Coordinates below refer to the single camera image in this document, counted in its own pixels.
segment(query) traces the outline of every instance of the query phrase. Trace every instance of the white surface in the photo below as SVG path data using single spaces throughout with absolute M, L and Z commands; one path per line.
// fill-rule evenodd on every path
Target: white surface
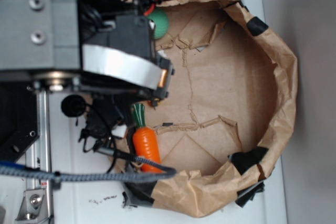
M 25 163 L 23 155 L 18 163 Z M 12 224 L 16 219 L 26 190 L 25 178 L 0 176 L 0 206 L 6 210 L 4 224 Z
M 262 0 L 243 0 L 243 2 L 252 14 L 261 19 L 264 18 Z M 53 170 L 74 173 L 105 172 L 110 165 L 105 156 L 93 153 L 84 154 L 81 151 L 82 144 L 78 144 L 77 140 L 84 121 L 81 119 L 79 127 L 75 127 L 75 120 L 68 119 L 60 111 L 61 98 L 60 94 L 50 97 Z M 243 209 L 232 203 L 208 217 L 194 219 L 159 209 L 122 208 L 123 188 L 119 182 L 64 183 L 62 189 L 54 193 L 55 223 L 105 224 L 123 221 L 139 224 L 172 222 L 286 224 L 281 162 L 277 163 L 272 176 L 265 184 L 266 191 L 257 194 L 254 200 L 248 202 Z M 5 223 L 13 223 L 21 204 L 25 181 L 23 182 L 20 178 L 0 177 L 0 186 L 0 205 L 7 210 Z
M 66 173 L 104 173 L 110 166 L 101 154 L 83 153 L 78 143 L 80 130 L 85 126 L 83 118 L 68 119 L 60 111 L 60 102 L 65 97 L 54 94 L 50 97 L 52 168 Z M 94 140 L 88 141 L 88 147 Z M 123 187 L 120 182 L 63 183 L 62 189 L 54 192 L 55 224 L 73 223 L 108 224 L 111 222 L 139 224 L 151 223 L 249 223 L 286 224 L 286 206 L 282 181 L 281 162 L 265 182 L 266 191 L 257 194 L 244 208 L 235 203 L 201 219 L 160 209 L 122 207 Z
M 282 157 L 288 222 L 336 221 L 336 0 L 264 0 L 299 59 L 294 135 Z

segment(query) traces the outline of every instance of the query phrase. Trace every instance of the paper bag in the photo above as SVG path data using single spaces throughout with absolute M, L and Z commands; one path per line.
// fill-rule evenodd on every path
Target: paper bag
M 297 59 L 240 0 L 173 0 L 161 8 L 169 30 L 156 48 L 176 74 L 170 97 L 145 115 L 162 164 L 179 173 L 126 186 L 153 207 L 203 217 L 270 176 L 293 133 Z

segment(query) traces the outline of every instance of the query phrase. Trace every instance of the toy carrot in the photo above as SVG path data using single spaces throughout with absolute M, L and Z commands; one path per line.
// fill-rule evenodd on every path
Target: toy carrot
M 133 118 L 137 124 L 136 132 L 133 135 L 133 145 L 137 156 L 144 156 L 151 161 L 161 163 L 155 132 L 151 128 L 146 127 L 145 124 L 144 105 L 137 103 L 133 105 L 133 108 Z M 141 169 L 143 172 L 161 172 L 161 170 L 146 164 L 143 164 Z

